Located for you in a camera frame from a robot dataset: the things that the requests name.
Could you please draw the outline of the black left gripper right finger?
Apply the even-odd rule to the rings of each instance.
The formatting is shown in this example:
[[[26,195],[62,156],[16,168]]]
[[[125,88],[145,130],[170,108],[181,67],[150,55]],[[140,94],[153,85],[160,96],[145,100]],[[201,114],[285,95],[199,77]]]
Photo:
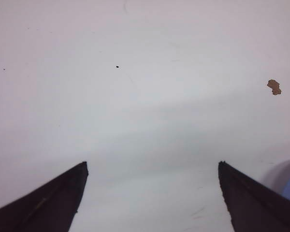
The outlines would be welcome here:
[[[290,200],[225,161],[218,163],[222,196],[235,232],[290,232]]]

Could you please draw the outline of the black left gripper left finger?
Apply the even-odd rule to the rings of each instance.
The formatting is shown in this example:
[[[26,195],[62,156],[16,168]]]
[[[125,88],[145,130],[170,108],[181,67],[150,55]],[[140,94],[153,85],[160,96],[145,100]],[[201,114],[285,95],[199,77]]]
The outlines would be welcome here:
[[[81,162],[29,194],[0,208],[0,232],[67,232],[88,177]]]

